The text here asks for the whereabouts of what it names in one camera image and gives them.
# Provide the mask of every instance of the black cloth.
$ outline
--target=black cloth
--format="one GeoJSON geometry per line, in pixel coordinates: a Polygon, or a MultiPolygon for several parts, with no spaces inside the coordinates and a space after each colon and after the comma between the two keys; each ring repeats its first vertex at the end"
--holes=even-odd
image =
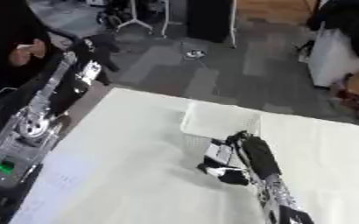
{"type": "Polygon", "coordinates": [[[243,142],[242,149],[249,158],[251,168],[260,179],[266,179],[272,174],[282,174],[270,147],[260,137],[250,136],[243,142]]]}
{"type": "Polygon", "coordinates": [[[57,51],[46,28],[25,0],[0,0],[0,88],[19,88],[38,74],[57,51]],[[11,52],[18,45],[32,44],[34,39],[45,43],[46,56],[43,59],[32,57],[25,66],[11,65],[11,52]]]}
{"type": "Polygon", "coordinates": [[[325,29],[339,29],[351,38],[351,46],[359,57],[359,0],[329,0],[307,21],[314,31],[325,22],[325,29]]]}

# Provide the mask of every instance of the wooden furniture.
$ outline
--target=wooden furniture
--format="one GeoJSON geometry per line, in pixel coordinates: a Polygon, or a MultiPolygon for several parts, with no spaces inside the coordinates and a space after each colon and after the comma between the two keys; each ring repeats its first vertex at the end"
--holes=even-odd
{"type": "Polygon", "coordinates": [[[238,9],[246,18],[298,25],[309,18],[315,2],[316,0],[238,0],[238,9]]]}

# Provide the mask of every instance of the floor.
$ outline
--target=floor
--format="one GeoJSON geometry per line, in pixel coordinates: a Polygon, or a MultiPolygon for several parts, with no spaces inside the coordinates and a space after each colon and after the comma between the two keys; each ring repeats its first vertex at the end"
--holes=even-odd
{"type": "MultiPolygon", "coordinates": [[[[80,36],[102,30],[95,22],[98,9],[82,4],[33,1],[32,8],[48,24],[80,36]]],[[[297,26],[242,21],[238,47],[185,38],[184,25],[172,25],[168,39],[148,35],[138,26],[124,28],[112,55],[121,68],[111,73],[117,85],[137,90],[193,98],[245,108],[357,123],[347,111],[329,103],[328,92],[312,85],[306,65],[299,63],[293,45],[308,33],[297,26]],[[193,49],[207,55],[184,59],[193,49]]]]}

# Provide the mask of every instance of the white tablecloth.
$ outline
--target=white tablecloth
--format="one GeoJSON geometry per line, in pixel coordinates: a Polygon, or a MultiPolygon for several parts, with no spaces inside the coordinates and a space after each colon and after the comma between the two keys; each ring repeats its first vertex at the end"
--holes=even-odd
{"type": "MultiPolygon", "coordinates": [[[[112,90],[54,152],[95,165],[50,223],[263,223],[251,192],[195,169],[205,149],[189,150],[180,131],[189,102],[112,90]]],[[[285,182],[315,222],[359,223],[359,127],[290,115],[261,117],[261,135],[285,182]]]]}

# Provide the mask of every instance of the black-and-white object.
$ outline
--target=black-and-white object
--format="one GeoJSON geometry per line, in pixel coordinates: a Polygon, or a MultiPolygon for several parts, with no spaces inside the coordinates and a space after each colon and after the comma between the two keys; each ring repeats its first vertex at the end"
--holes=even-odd
{"type": "Polygon", "coordinates": [[[246,179],[254,185],[264,210],[266,224],[313,224],[310,216],[298,207],[283,179],[280,178],[278,163],[265,141],[241,131],[229,136],[219,148],[222,146],[224,149],[232,149],[231,156],[238,156],[247,169],[230,166],[229,162],[219,163],[219,153],[213,153],[216,147],[209,149],[204,162],[198,166],[199,169],[225,183],[239,185],[241,179],[246,179]]]}
{"type": "Polygon", "coordinates": [[[218,178],[221,182],[246,186],[249,184],[247,170],[229,166],[233,154],[232,147],[213,139],[204,156],[203,163],[199,164],[198,168],[204,173],[218,178]]]}

